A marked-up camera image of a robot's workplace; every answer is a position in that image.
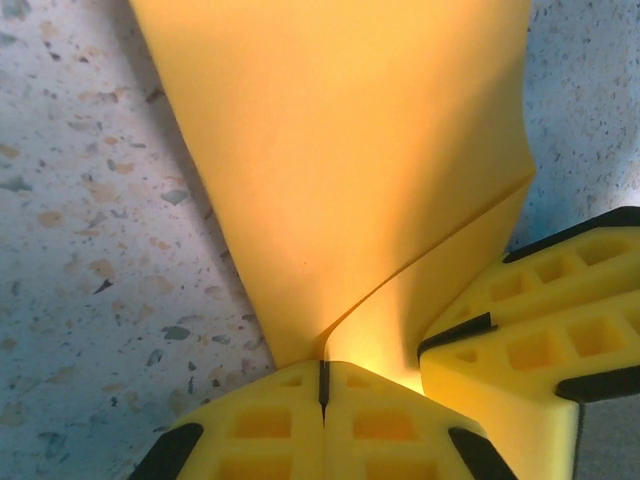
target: yellow paper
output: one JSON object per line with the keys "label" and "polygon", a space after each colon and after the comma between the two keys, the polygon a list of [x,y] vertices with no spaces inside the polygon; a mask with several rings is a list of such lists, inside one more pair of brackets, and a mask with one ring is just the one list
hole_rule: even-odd
{"label": "yellow paper", "polygon": [[327,358],[357,363],[422,392],[417,347],[424,332],[499,258],[525,194],[521,187],[383,285],[336,327]]}
{"label": "yellow paper", "polygon": [[279,366],[506,199],[476,239],[503,247],[528,2],[132,4]]}

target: square hole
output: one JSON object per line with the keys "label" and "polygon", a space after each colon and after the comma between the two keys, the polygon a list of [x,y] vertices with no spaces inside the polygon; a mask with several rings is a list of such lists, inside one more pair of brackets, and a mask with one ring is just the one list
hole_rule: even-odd
{"label": "square hole", "polygon": [[509,363],[516,370],[551,367],[564,360],[561,345],[549,332],[538,332],[507,345]]}
{"label": "square hole", "polygon": [[630,250],[629,244],[620,238],[597,238],[577,249],[578,255],[591,266],[617,257]]}
{"label": "square hole", "polygon": [[215,480],[290,480],[291,458],[287,456],[237,456],[220,463]]}
{"label": "square hole", "polygon": [[567,330],[581,357],[615,352],[626,347],[622,332],[605,318],[576,322]]}
{"label": "square hole", "polygon": [[289,438],[291,412],[285,407],[251,407],[241,411],[232,438]]}
{"label": "square hole", "polygon": [[417,459],[369,458],[367,480],[438,480],[435,462]]}
{"label": "square hole", "polygon": [[505,278],[491,287],[491,298],[494,301],[507,300],[529,290],[527,279],[522,273]]}
{"label": "square hole", "polygon": [[369,382],[357,375],[347,376],[347,387],[350,388],[368,388]]}
{"label": "square hole", "polygon": [[417,435],[411,417],[399,409],[362,410],[353,420],[353,436],[359,440],[414,441]]}
{"label": "square hole", "polygon": [[543,283],[553,282],[575,272],[575,268],[566,257],[551,258],[537,265],[535,270]]}
{"label": "square hole", "polygon": [[463,350],[456,353],[456,358],[467,363],[475,363],[478,361],[478,352],[473,349]]}

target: yellow plastic piece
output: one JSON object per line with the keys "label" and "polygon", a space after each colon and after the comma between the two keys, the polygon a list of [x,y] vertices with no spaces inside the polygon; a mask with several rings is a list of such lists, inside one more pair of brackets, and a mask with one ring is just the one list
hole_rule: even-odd
{"label": "yellow plastic piece", "polygon": [[534,171],[529,2],[132,5],[279,366],[322,358],[354,306],[506,202],[475,233],[503,247]]}
{"label": "yellow plastic piece", "polygon": [[513,263],[495,262],[428,330],[435,335],[485,312],[511,325],[640,291],[640,228],[597,228]]}
{"label": "yellow plastic piece", "polygon": [[427,350],[425,394],[478,421],[520,480],[569,480],[565,379],[640,364],[640,228],[599,228],[488,268],[426,337],[490,312],[498,329]]}
{"label": "yellow plastic piece", "polygon": [[181,418],[204,433],[177,480],[322,480],[318,362],[280,370]]}
{"label": "yellow plastic piece", "polygon": [[473,421],[355,365],[331,363],[326,478],[473,480],[448,430]]}
{"label": "yellow plastic piece", "polygon": [[422,392],[416,347],[424,332],[486,265],[511,234],[521,187],[383,285],[333,331],[327,358],[356,363]]}

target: black edge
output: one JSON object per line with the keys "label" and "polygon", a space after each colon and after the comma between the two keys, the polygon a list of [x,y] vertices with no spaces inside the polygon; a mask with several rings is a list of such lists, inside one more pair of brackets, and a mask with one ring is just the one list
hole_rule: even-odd
{"label": "black edge", "polygon": [[530,245],[526,245],[518,250],[509,253],[503,263],[512,263],[521,260],[534,253],[541,252],[545,248],[562,243],[570,238],[577,237],[581,233],[588,232],[594,228],[604,227],[640,227],[640,207],[620,207],[610,212],[598,215],[586,222],[579,223],[561,232],[555,233],[547,238],[543,238]]}
{"label": "black edge", "polygon": [[562,380],[555,394],[580,404],[638,395],[640,365]]}
{"label": "black edge", "polygon": [[318,382],[318,402],[322,406],[322,423],[324,423],[325,412],[329,404],[329,373],[330,363],[320,360],[320,378]]}
{"label": "black edge", "polygon": [[571,466],[571,479],[578,477],[578,465],[580,464],[580,442],[584,431],[584,404],[578,404],[578,424],[576,425],[576,445],[573,450],[573,465]]}
{"label": "black edge", "polygon": [[449,437],[474,480],[518,480],[486,438],[461,427],[450,428]]}
{"label": "black edge", "polygon": [[203,432],[202,425],[188,423],[163,434],[129,480],[176,480]]}
{"label": "black edge", "polygon": [[475,337],[477,335],[483,335],[497,329],[497,325],[491,324],[491,313],[486,312],[482,315],[467,320],[465,322],[451,327],[444,332],[440,332],[433,337],[425,338],[420,345],[418,345],[418,359],[427,350],[449,343],[464,340],[466,338]]}

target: floor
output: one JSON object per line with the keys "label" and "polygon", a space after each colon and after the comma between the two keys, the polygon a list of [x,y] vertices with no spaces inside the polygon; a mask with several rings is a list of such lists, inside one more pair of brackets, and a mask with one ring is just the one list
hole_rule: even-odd
{"label": "floor", "polygon": [[[126,0],[0,6],[0,480],[124,479],[273,366]],[[640,5],[534,1],[512,246],[640,205],[639,81]]]}

